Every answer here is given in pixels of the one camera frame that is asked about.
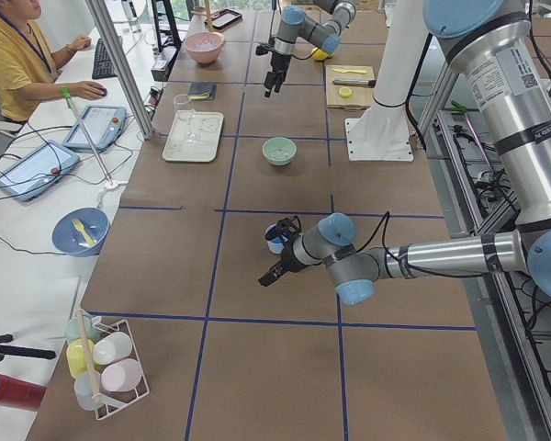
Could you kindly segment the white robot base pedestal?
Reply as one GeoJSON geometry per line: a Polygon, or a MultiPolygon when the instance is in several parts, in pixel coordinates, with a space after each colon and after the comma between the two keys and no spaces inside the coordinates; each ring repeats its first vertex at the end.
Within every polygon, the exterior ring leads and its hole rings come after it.
{"type": "Polygon", "coordinates": [[[420,0],[396,3],[373,102],[360,118],[345,121],[351,161],[413,160],[406,110],[429,36],[422,10],[420,0]]]}

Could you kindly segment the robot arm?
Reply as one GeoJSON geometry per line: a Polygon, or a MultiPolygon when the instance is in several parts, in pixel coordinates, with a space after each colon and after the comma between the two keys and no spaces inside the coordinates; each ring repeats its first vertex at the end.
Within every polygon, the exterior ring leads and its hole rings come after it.
{"type": "Polygon", "coordinates": [[[525,9],[517,1],[427,1],[422,16],[488,125],[519,204],[514,229],[356,249],[354,223],[342,213],[309,230],[282,219],[265,233],[266,240],[281,237],[283,248],[261,285],[323,265],[340,300],[353,305],[370,298],[379,279],[522,271],[551,297],[551,99],[524,44],[531,27],[525,9]]]}
{"type": "Polygon", "coordinates": [[[271,54],[271,71],[264,80],[265,97],[269,98],[273,91],[280,91],[298,38],[328,55],[333,54],[340,44],[341,33],[356,16],[354,1],[315,1],[314,4],[331,15],[324,24],[317,23],[297,6],[286,6],[280,14],[277,33],[256,47],[258,56],[271,54]]]}

